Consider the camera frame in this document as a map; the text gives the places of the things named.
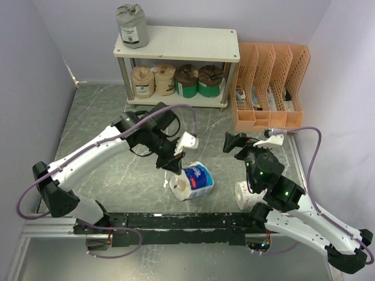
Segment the tan barcode paper roll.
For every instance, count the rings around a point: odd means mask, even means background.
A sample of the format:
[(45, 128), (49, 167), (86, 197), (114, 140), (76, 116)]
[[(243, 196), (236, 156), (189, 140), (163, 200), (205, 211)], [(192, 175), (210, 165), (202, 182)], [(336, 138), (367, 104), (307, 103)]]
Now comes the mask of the tan barcode paper roll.
[(155, 91), (154, 72), (150, 67), (138, 66), (131, 70), (133, 94), (138, 98), (149, 98)]

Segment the green brown paper roll labelled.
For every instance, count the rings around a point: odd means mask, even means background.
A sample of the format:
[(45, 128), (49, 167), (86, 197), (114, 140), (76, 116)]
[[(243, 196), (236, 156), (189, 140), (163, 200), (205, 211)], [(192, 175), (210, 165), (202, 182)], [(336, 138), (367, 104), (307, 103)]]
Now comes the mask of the green brown paper roll labelled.
[(199, 69), (198, 92), (206, 98), (214, 98), (220, 94), (223, 81), (223, 70), (209, 64)]

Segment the grey paper roll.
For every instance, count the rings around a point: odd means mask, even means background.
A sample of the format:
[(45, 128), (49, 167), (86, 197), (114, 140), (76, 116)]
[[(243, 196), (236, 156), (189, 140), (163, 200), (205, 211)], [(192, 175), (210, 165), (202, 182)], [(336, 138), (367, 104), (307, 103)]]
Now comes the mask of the grey paper roll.
[(116, 9), (115, 18), (121, 40), (126, 47), (137, 49), (149, 43), (146, 15), (138, 4), (125, 4)]

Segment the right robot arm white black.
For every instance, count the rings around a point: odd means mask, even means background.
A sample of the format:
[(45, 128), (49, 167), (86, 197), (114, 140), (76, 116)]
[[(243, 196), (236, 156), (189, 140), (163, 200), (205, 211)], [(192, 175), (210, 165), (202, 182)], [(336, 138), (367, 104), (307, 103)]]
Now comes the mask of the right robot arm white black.
[(236, 197), (240, 209), (250, 211), (250, 229), (284, 234), (326, 256), (330, 266), (347, 274), (374, 263), (371, 231), (345, 224), (312, 199), (309, 186), (283, 176), (285, 166), (272, 150), (282, 146), (285, 134), (266, 130), (266, 140), (258, 140), (245, 133), (225, 133), (223, 152), (240, 148), (234, 157), (246, 169), (246, 180), (236, 184)]

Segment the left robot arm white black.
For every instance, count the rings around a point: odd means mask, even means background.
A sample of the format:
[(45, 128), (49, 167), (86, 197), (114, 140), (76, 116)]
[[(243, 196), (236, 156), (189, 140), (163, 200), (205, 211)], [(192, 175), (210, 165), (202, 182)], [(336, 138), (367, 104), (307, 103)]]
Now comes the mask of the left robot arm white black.
[(45, 202), (48, 214), (59, 218), (71, 215), (88, 223), (90, 229), (101, 234), (108, 230), (110, 216), (97, 200), (73, 191), (80, 179), (103, 163), (137, 145), (144, 145), (156, 154), (156, 168), (175, 174), (182, 171), (185, 139), (196, 137), (196, 125), (181, 137), (167, 135), (165, 129), (177, 119), (174, 106), (160, 102), (150, 111), (127, 111), (107, 126), (97, 137), (70, 155), (45, 164), (36, 163), (32, 170), (34, 186)]

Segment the tan cartoon paper roll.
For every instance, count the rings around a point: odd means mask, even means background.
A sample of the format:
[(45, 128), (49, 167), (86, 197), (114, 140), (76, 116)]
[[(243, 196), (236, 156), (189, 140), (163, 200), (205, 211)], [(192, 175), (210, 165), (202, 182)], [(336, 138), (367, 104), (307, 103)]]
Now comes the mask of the tan cartoon paper roll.
[(169, 64), (158, 64), (155, 67), (155, 87), (160, 96), (175, 92), (175, 67)]

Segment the blue Tempo tissue pack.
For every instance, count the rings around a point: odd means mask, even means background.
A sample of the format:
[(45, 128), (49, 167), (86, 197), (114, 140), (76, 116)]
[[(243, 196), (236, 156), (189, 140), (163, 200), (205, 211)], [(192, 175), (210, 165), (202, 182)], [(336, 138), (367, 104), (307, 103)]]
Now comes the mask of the blue Tempo tissue pack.
[(205, 165), (194, 162), (187, 168), (183, 168), (182, 182), (185, 184), (183, 201), (191, 200), (208, 195), (213, 186), (214, 180)]

